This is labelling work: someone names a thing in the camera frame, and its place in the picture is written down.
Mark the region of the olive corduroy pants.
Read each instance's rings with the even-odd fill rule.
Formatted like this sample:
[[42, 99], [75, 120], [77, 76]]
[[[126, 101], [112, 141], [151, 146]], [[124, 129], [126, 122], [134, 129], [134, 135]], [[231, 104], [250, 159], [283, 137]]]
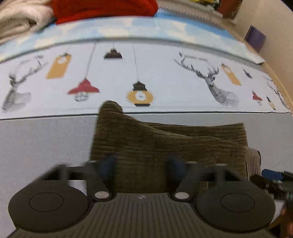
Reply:
[[241, 176], [260, 174], [260, 152], [248, 146], [243, 123], [212, 127], [141, 122], [106, 101], [99, 110], [90, 159], [116, 157], [118, 192], [162, 193], [171, 156], [206, 166], [227, 164]]

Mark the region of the printed deer bed sheet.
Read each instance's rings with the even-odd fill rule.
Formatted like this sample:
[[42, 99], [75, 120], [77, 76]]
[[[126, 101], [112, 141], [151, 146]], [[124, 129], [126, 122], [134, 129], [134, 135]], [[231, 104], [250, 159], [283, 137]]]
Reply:
[[53, 46], [1, 63], [1, 237], [10, 198], [55, 164], [88, 160], [97, 114], [115, 101], [145, 122], [242, 122], [261, 167], [292, 171], [292, 110], [263, 65], [209, 49], [152, 42]]

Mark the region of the purple box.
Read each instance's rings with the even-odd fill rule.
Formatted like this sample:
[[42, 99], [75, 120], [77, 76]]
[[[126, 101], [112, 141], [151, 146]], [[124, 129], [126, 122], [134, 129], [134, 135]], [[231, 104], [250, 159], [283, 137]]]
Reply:
[[259, 52], [261, 47], [263, 46], [265, 40], [266, 40], [266, 36], [259, 31], [257, 28], [255, 28], [254, 26], [250, 25], [248, 32], [245, 35], [244, 40], [251, 45], [251, 47]]

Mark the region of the light blue patterned blanket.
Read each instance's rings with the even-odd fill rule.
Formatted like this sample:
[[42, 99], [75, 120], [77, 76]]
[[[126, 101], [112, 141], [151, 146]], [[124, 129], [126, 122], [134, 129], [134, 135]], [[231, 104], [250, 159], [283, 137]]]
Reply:
[[191, 20], [160, 10], [154, 17], [106, 17], [52, 24], [42, 31], [1, 45], [1, 61], [46, 47], [102, 39], [155, 39], [212, 48], [261, 64], [265, 60], [249, 51], [227, 30], [201, 20]]

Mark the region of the folded red blanket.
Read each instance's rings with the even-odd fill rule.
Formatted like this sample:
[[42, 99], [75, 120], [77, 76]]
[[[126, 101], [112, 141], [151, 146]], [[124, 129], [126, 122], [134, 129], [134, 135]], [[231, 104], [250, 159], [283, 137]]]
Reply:
[[158, 11], [158, 4], [154, 0], [50, 1], [49, 6], [57, 24], [97, 17], [153, 17]]

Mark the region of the folded white quilt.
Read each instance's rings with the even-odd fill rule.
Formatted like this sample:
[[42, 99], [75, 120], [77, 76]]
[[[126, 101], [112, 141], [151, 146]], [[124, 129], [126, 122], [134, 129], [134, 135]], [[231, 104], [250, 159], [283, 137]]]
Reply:
[[1, 1], [1, 44], [54, 22], [52, 1]]

